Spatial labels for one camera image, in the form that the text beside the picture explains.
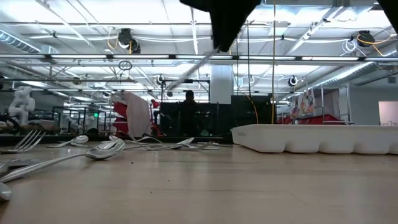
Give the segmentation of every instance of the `silver fork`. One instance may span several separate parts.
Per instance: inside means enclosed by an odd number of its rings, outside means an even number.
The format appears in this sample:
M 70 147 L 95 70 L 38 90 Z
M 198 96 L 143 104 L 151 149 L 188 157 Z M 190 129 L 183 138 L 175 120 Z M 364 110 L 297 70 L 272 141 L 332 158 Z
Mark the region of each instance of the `silver fork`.
M 45 136 L 45 132 L 31 130 L 19 143 L 12 149 L 0 149 L 2 153 L 23 153 L 33 149 Z

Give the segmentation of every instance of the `white pillar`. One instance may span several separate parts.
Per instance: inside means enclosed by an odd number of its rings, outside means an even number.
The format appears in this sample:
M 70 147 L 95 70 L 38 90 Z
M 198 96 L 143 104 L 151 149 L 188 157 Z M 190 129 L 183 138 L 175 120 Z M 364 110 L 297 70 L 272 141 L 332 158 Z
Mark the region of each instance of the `white pillar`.
M 214 65 L 211 67 L 210 102 L 231 104 L 234 91 L 232 66 Z

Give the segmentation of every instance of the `table surface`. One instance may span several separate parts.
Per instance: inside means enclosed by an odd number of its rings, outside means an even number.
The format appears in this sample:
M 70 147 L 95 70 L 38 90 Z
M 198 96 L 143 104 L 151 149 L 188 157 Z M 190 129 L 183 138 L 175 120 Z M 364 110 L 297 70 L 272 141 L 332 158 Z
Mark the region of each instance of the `table surface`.
M 84 152 L 40 145 L 0 155 L 53 159 Z M 78 157 L 7 183 L 0 223 L 396 224 L 398 157 L 125 150 Z

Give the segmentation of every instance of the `white mannequin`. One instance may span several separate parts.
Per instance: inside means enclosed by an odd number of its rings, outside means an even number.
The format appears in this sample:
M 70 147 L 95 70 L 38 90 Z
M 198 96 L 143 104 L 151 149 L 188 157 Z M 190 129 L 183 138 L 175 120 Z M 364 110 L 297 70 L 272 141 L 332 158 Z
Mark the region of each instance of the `white mannequin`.
M 35 100 L 29 94 L 32 88 L 29 86 L 20 86 L 14 93 L 14 100 L 8 108 L 10 116 L 19 116 L 19 124 L 27 125 L 29 112 L 35 110 Z

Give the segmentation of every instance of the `white plastic tray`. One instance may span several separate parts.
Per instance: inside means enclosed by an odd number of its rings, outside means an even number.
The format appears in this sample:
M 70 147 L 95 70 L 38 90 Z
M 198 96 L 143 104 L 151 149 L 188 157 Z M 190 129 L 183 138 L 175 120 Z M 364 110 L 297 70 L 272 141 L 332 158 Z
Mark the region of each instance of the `white plastic tray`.
M 398 128 L 346 125 L 252 124 L 233 140 L 259 152 L 398 154 Z

